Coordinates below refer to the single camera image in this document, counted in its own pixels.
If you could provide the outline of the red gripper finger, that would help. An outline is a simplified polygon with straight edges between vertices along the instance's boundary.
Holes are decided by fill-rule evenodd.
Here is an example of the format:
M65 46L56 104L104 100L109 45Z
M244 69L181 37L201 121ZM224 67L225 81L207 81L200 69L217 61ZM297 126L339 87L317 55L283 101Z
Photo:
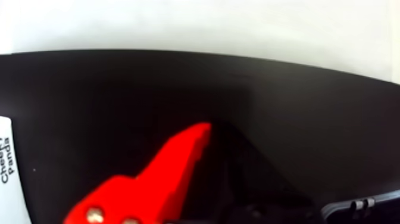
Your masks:
M170 137L135 177L115 175L101 183L64 218L64 223L164 223L177 220L212 126L196 123Z

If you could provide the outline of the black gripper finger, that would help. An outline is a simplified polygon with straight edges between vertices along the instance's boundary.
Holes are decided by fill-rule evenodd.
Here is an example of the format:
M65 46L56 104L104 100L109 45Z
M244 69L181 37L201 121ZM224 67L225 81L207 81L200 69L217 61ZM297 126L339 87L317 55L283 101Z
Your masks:
M213 122L175 223L318 223L310 196L294 187L235 126Z

